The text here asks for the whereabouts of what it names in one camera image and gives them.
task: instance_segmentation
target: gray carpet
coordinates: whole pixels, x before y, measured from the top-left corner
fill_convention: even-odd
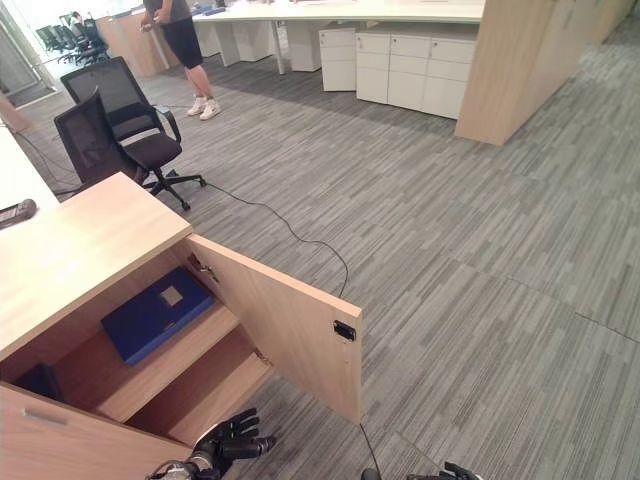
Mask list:
[[[323,93],[320,72],[279,77],[273,59],[207,69],[224,112],[203,123],[174,107],[176,168],[269,203],[345,257],[345,298],[365,312],[363,421],[385,480],[445,459],[486,480],[640,478],[640,19],[589,48],[504,147]],[[191,102],[178,69],[143,88]],[[76,182],[51,121],[70,104],[25,110],[54,188]],[[341,264],[268,212],[195,183],[179,191],[199,233],[339,290]],[[284,380],[250,403],[280,443],[232,475],[355,479],[372,465],[358,427]]]

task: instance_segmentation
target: chair armrest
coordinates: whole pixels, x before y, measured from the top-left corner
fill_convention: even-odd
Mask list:
[[[178,124],[176,123],[176,119],[173,116],[173,113],[171,113],[171,110],[164,105],[153,105],[153,108],[155,108],[156,112],[167,119],[167,122],[171,125],[171,130],[173,130],[173,136],[175,137],[176,142],[182,142],[182,136],[180,135],[180,130],[178,130]]]

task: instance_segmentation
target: chair backrest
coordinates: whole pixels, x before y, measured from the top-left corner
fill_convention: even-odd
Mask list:
[[[92,185],[119,171],[141,178],[141,170],[113,136],[97,88],[54,123],[83,184]]]
[[[107,118],[118,140],[164,127],[122,57],[89,65],[60,78],[74,102],[100,89]]]

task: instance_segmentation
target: cabinet shelf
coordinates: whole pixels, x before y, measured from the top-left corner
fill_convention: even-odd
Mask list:
[[[218,302],[133,367],[102,330],[54,371],[69,404],[124,422],[237,326],[235,315]]]
[[[128,424],[194,445],[209,428],[235,413],[272,373],[236,329]]]

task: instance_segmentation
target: drawer unit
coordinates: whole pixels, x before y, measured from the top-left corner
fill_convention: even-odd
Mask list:
[[[425,79],[424,75],[389,72],[389,105],[421,110]]]
[[[356,89],[356,63],[336,60],[322,63],[322,85],[325,92],[348,92]]]
[[[446,62],[471,63],[475,42],[456,42],[434,38],[431,41],[431,58]]]
[[[325,92],[356,89],[356,29],[332,24],[320,30],[322,85]]]
[[[466,82],[427,77],[422,97],[422,111],[457,119],[466,88]]]
[[[391,54],[428,58],[431,47],[429,37],[391,35]]]
[[[427,59],[416,57],[403,57],[391,55],[389,58],[389,70],[392,72],[413,73],[416,75],[427,74]]]
[[[375,68],[376,70],[389,70],[389,55],[381,53],[358,52],[358,68]]]
[[[470,63],[443,62],[441,60],[429,60],[427,75],[430,77],[447,78],[466,82],[471,70]]]
[[[360,100],[387,103],[389,71],[358,67],[356,96]]]
[[[355,28],[320,30],[320,47],[353,47]]]
[[[384,53],[389,54],[389,41],[391,35],[388,33],[357,33],[356,50],[358,52]]]

